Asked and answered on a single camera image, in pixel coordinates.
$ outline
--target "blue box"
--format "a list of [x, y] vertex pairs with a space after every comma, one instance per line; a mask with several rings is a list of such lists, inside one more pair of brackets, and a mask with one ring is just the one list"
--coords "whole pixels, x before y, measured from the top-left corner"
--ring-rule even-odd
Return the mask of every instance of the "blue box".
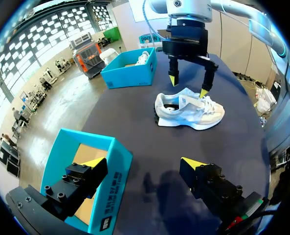
[[[145, 65], [128, 66], [135, 64], [143, 51], [149, 53]], [[101, 75], [109, 89], [121, 87], [148, 86], [152, 84], [156, 72], [155, 48], [126, 51], [119, 54], [102, 71]]]
[[[44, 187], [61, 180], [65, 168], [72, 164], [80, 144], [107, 151], [108, 174], [95, 193], [89, 225], [76, 216], [68, 217], [65, 222], [79, 230], [95, 235], [111, 235], [119, 212], [126, 180], [132, 163], [132, 154], [114, 137], [95, 135], [80, 131], [61, 129], [48, 157], [41, 185], [41, 194], [46, 195]], [[113, 193], [113, 179], [121, 177], [120, 184], [115, 188], [116, 200], [111, 211], [106, 212], [109, 196]], [[100, 230], [105, 218], [111, 218], [107, 229]]]

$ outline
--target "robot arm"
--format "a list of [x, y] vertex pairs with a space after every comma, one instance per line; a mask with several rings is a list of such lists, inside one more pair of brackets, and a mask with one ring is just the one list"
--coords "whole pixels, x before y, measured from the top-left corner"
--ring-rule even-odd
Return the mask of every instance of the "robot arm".
[[283, 41], [271, 31], [271, 22], [259, 10], [232, 0], [149, 0], [157, 13], [168, 13], [173, 19], [187, 19], [200, 22], [212, 21], [212, 9], [231, 13], [249, 19], [249, 32], [261, 42], [270, 46], [284, 58], [287, 54]]
[[283, 41], [271, 31], [271, 22], [259, 10], [231, 0], [211, 0], [212, 9], [231, 13], [249, 19], [249, 32], [258, 40], [270, 46], [284, 58], [287, 50]]
[[249, 18], [249, 32], [270, 46], [284, 58], [287, 55], [283, 41], [271, 32], [271, 21], [266, 14], [257, 9], [231, 0], [148, 0], [150, 7], [159, 14], [168, 14], [170, 19], [177, 20], [177, 25], [169, 23], [167, 31], [171, 37], [162, 41], [163, 52], [169, 56], [169, 76], [173, 86], [178, 84], [178, 60], [186, 60], [205, 67], [206, 73], [200, 97], [212, 88], [213, 78], [218, 66], [206, 58], [208, 47], [208, 31], [205, 23], [212, 21], [212, 9]]

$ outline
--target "person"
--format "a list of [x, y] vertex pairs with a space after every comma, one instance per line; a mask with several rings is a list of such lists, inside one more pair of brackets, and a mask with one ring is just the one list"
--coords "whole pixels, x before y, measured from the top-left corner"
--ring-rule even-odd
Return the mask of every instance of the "person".
[[39, 81], [41, 82], [42, 86], [43, 86], [45, 89], [50, 90], [50, 89], [52, 88], [52, 85], [51, 85], [49, 82], [47, 82], [43, 77], [41, 77], [41, 78], [39, 79]]
[[28, 123], [28, 120], [25, 117], [23, 117], [18, 110], [16, 110], [15, 108], [12, 108], [12, 111], [13, 111], [13, 116], [16, 119], [17, 123], [19, 122], [19, 120], [22, 120]]
[[14, 142], [12, 141], [12, 139], [10, 139], [10, 137], [9, 137], [7, 134], [4, 134], [4, 133], [3, 133], [1, 136], [2, 136], [2, 137], [0, 138], [1, 141], [2, 141], [2, 140], [7, 141], [7, 142], [9, 142], [9, 144], [10, 144], [11, 147], [17, 147], [17, 144], [14, 143]]

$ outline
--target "dark blue table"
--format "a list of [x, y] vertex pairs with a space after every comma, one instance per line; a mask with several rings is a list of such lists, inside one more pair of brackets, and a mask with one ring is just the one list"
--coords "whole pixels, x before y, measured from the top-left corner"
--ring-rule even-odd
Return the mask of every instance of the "dark blue table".
[[268, 195], [268, 151], [256, 111], [231, 70], [218, 56], [210, 58], [219, 69], [209, 95], [225, 109], [211, 129], [155, 124], [158, 93], [199, 92], [204, 77], [203, 67], [179, 61], [179, 85], [173, 87], [162, 52], [152, 86], [106, 90], [94, 107], [83, 131], [116, 137], [134, 155], [114, 234], [215, 233], [220, 220], [191, 195], [178, 173], [181, 157], [222, 167], [229, 181], [243, 186], [244, 197]]

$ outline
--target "shoe insole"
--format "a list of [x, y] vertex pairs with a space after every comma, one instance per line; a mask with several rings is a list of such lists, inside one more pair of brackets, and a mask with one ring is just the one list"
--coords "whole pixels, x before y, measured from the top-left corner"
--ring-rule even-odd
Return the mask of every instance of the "shoe insole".
[[170, 111], [175, 111], [179, 109], [179, 105], [177, 104], [164, 104], [164, 107]]

